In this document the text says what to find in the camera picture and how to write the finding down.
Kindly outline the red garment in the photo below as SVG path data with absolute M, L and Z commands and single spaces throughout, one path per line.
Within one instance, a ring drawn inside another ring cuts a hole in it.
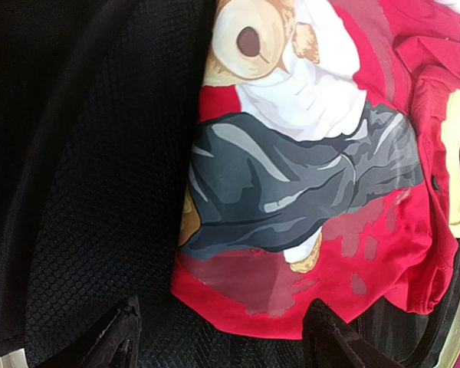
M 429 314 L 458 250 L 460 1 L 220 1 L 171 290 L 216 329 L 298 340 L 321 299 Z

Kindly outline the yellow garment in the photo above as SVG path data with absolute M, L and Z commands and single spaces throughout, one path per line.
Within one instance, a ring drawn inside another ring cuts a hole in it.
M 449 176 L 448 224 L 455 238 L 460 238 L 460 90 L 455 90 L 448 98 L 441 139 Z

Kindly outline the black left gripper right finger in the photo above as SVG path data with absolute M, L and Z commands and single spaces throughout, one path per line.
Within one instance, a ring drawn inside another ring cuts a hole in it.
M 302 341 L 306 367 L 400 366 L 364 340 L 320 299 L 312 301 L 307 309 Z

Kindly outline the pale green hard-shell suitcase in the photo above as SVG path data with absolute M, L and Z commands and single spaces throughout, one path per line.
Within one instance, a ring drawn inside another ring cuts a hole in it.
M 0 367 L 39 367 L 132 296 L 136 367 L 306 367 L 302 335 L 226 333 L 171 290 L 218 2 L 0 1 Z M 381 297 L 344 320 L 399 367 L 458 359 L 456 240 L 429 314 Z

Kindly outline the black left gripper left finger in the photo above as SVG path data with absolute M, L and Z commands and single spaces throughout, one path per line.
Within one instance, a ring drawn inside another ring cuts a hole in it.
M 112 307 L 70 346 L 40 368 L 134 368 L 138 363 L 141 315 L 137 296 Z

